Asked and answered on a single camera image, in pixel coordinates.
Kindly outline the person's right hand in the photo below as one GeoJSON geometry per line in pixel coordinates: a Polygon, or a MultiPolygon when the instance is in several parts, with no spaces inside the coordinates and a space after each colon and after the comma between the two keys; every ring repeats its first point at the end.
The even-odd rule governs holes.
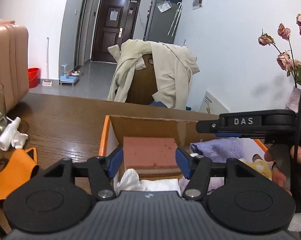
{"type": "MultiPolygon", "coordinates": [[[[276,164],[276,160],[270,153],[270,151],[267,151],[264,156],[265,161],[267,162],[273,162],[273,167],[272,167],[272,181],[276,184],[278,184],[280,187],[285,189],[290,195],[291,192],[289,189],[285,188],[285,183],[286,183],[286,176],[278,169],[278,166],[276,164]]],[[[301,146],[298,147],[298,153],[297,153],[297,161],[298,163],[301,164],[301,146]]]]}

